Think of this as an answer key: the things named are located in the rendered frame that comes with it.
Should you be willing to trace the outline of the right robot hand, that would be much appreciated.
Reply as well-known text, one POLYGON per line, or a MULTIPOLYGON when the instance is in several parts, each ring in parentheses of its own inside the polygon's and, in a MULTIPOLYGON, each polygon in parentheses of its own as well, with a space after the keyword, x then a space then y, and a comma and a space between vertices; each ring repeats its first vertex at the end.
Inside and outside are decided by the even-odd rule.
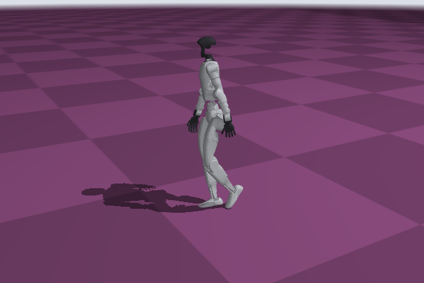
POLYGON ((189 128, 188 128, 189 132, 190 132, 190 128, 191 128, 191 132, 192 132, 192 128, 193 128, 193 132, 195 133, 195 130, 196 130, 196 132, 198 133, 197 124, 199 122, 198 117, 200 117, 200 116, 196 115, 196 112, 197 112, 197 110, 195 109, 195 111, 193 112, 193 117, 187 122, 187 127, 189 126, 189 128))

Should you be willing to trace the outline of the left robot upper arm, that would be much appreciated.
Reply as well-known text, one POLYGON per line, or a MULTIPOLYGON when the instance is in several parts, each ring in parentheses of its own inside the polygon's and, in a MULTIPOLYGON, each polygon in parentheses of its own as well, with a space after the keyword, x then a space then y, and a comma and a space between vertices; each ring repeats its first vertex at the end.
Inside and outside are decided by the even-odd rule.
POLYGON ((223 91, 223 87, 221 85, 221 80, 220 80, 220 77, 219 77, 217 65, 214 64, 214 63, 207 64, 206 65, 206 72, 211 79, 211 83, 215 87, 215 91, 213 92, 213 97, 215 99, 218 99, 218 97, 216 96, 216 91, 218 89, 223 91))

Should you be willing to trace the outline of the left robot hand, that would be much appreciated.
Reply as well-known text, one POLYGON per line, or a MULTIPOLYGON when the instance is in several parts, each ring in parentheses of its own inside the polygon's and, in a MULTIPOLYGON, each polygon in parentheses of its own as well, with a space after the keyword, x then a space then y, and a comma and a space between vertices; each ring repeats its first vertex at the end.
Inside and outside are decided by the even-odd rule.
MULTIPOLYGON (((230 115, 230 117, 231 117, 231 115, 230 115)), ((235 133, 235 128, 234 128, 234 126, 233 126, 233 124, 231 123, 232 122, 232 118, 231 118, 231 120, 230 121, 225 121, 225 118, 224 118, 224 116, 223 116, 223 120, 224 120, 224 128, 223 128, 223 130, 222 130, 222 132, 221 132, 221 134, 223 134, 223 132, 224 132, 224 130, 225 130, 225 136, 227 137, 227 133, 229 134, 229 138, 232 136, 233 137, 233 133, 234 133, 234 135, 236 135, 236 133, 235 133), (232 132, 233 131, 233 132, 232 132), (231 132, 231 136, 230 136, 230 132, 231 132)))

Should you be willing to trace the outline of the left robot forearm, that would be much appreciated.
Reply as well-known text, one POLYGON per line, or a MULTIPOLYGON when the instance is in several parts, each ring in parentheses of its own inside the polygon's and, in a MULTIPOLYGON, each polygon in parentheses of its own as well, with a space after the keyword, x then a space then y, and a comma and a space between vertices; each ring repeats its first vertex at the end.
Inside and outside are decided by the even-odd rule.
POLYGON ((230 121, 231 120, 230 109, 228 108, 226 95, 223 93, 222 90, 218 89, 216 91, 216 96, 219 98, 218 104, 220 105, 220 108, 222 109, 223 115, 225 117, 225 121, 230 121))

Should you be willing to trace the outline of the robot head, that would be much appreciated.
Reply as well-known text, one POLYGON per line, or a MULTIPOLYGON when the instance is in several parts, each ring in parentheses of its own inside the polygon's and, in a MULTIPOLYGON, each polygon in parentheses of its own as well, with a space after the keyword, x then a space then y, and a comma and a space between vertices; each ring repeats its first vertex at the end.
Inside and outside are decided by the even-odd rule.
POLYGON ((200 38, 197 41, 197 43, 201 46, 201 57, 202 58, 205 57, 205 62, 206 62, 206 59, 211 59, 210 61, 215 61, 211 54, 205 54, 205 48, 209 49, 211 47, 211 45, 216 44, 215 39, 210 37, 210 36, 205 36, 203 38, 200 38))

